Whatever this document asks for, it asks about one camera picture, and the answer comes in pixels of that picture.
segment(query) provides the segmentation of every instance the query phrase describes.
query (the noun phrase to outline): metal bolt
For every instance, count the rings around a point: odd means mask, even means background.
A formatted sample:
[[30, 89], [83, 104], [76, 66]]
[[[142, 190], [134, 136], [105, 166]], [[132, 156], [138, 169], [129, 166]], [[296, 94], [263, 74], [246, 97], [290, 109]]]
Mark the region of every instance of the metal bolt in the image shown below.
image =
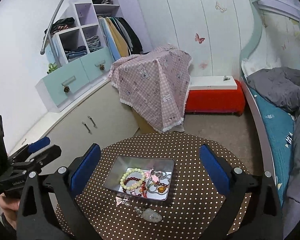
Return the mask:
[[235, 168], [234, 168], [234, 172], [235, 172], [236, 174], [241, 174], [241, 173], [242, 173], [242, 169], [239, 168], [239, 167], [235, 167]]
[[35, 171], [31, 171], [31, 172], [29, 173], [29, 177], [30, 177], [30, 178], [35, 177], [35, 175], [36, 175], [36, 172], [35, 172]]
[[265, 176], [268, 177], [268, 178], [270, 178], [271, 177], [271, 172], [265, 171]]
[[65, 173], [67, 171], [67, 168], [66, 167], [60, 167], [59, 169], [58, 169], [58, 172], [60, 173], [60, 174], [63, 174], [63, 173]]

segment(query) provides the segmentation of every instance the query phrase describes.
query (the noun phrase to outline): checkered blanket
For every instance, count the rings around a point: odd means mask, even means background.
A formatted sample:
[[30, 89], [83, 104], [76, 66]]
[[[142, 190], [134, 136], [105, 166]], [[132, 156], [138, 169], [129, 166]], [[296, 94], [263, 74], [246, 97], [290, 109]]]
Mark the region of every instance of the checkered blanket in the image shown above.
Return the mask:
[[183, 123], [191, 61], [182, 50], [160, 46], [146, 55], [120, 58], [112, 64], [109, 78], [122, 103], [156, 131], [165, 132]]

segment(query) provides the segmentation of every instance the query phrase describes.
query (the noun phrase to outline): beige cabinet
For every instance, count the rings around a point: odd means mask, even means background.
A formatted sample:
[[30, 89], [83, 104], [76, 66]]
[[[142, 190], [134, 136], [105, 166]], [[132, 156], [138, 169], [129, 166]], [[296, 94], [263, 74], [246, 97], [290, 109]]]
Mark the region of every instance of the beige cabinet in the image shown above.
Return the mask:
[[62, 154], [44, 167], [41, 174], [53, 173], [60, 166], [68, 167], [76, 157], [84, 155], [93, 143], [103, 149], [132, 137], [137, 129], [131, 108], [120, 102], [118, 90], [109, 82], [72, 110], [47, 134], [51, 140], [50, 145], [59, 145]]

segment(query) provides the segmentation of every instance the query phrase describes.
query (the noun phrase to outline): gray blanket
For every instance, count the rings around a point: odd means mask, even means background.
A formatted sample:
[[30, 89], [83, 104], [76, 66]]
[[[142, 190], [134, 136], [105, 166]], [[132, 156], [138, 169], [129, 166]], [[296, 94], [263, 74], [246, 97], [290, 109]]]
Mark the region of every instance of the gray blanket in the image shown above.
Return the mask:
[[287, 67], [261, 69], [247, 77], [248, 85], [264, 99], [295, 114], [293, 151], [294, 163], [282, 206], [283, 236], [300, 220], [300, 70]]

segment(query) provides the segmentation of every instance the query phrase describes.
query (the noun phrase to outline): blue gripper pad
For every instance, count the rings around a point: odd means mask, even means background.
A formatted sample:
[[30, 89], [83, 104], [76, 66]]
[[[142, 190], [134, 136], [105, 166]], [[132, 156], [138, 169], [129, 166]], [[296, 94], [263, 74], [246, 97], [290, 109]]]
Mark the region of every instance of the blue gripper pad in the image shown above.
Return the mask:
[[101, 158], [101, 149], [95, 144], [84, 155], [79, 167], [70, 179], [70, 193], [73, 198], [80, 195], [87, 185], [91, 174], [94, 172]]
[[218, 160], [206, 145], [200, 147], [199, 156], [217, 191], [227, 196], [230, 193], [230, 179]]
[[35, 153], [39, 150], [41, 150], [42, 148], [48, 146], [50, 144], [50, 139], [48, 137], [43, 137], [42, 139], [32, 143], [32, 144], [29, 144], [29, 147], [28, 147], [28, 153]]

